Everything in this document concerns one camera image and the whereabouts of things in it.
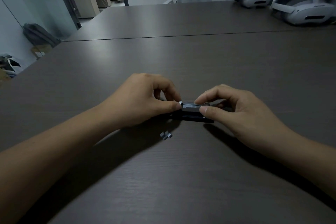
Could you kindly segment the person's left hand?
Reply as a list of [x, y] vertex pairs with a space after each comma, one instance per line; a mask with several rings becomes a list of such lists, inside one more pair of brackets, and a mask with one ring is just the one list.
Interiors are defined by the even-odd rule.
[[111, 96], [97, 106], [113, 129], [141, 124], [159, 114], [147, 109], [150, 100], [181, 101], [173, 82], [159, 74], [132, 74]]

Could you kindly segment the person's right hand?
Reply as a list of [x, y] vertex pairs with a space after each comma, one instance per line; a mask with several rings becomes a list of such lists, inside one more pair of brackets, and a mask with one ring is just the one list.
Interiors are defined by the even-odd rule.
[[252, 92], [227, 85], [218, 85], [205, 91], [196, 104], [222, 100], [215, 107], [231, 113], [226, 126], [242, 143], [255, 150], [255, 146], [271, 131], [286, 127], [276, 115]]

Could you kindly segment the black stapler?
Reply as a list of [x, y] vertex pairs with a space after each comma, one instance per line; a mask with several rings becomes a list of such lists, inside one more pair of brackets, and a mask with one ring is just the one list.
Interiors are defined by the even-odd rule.
[[184, 121], [194, 121], [194, 122], [200, 122], [200, 123], [209, 123], [213, 124], [214, 120], [209, 119], [205, 117], [200, 111], [201, 106], [210, 106], [210, 103], [205, 103], [203, 105], [197, 105], [195, 103], [191, 102], [183, 102], [180, 101], [179, 104], [182, 106], [180, 110], [161, 114], [157, 117], [159, 118], [165, 118], [170, 120], [184, 120]]

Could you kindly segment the person's right forearm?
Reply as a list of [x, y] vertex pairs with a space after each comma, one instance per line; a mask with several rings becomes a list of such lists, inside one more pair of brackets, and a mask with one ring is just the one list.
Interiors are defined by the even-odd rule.
[[295, 171], [336, 200], [336, 148], [281, 127], [268, 133], [255, 150]]

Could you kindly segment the person's left forearm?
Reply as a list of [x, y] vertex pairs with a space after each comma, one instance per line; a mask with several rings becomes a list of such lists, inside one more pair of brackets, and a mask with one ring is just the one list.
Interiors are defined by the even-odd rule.
[[118, 127], [99, 105], [0, 153], [0, 224], [13, 224], [77, 158]]

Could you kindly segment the cardboard box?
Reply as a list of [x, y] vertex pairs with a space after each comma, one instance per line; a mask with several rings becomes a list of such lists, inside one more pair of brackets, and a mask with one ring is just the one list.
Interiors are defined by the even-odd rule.
[[36, 57], [36, 60], [38, 60], [41, 57], [45, 56], [47, 53], [49, 53], [52, 50], [53, 50], [53, 48], [49, 44], [34, 45], [31, 48], [31, 52]]

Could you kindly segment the grey backpack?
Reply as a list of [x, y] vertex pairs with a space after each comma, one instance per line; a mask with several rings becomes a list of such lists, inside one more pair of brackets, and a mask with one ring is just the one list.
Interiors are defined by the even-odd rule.
[[52, 48], [61, 43], [60, 39], [55, 38], [39, 24], [25, 23], [23, 25], [23, 35], [33, 45], [50, 45]]

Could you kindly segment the pile of items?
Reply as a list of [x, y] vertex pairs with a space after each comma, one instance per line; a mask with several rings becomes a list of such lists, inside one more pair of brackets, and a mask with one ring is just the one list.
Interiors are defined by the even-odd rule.
[[0, 84], [8, 81], [22, 72], [24, 67], [9, 54], [0, 54]]

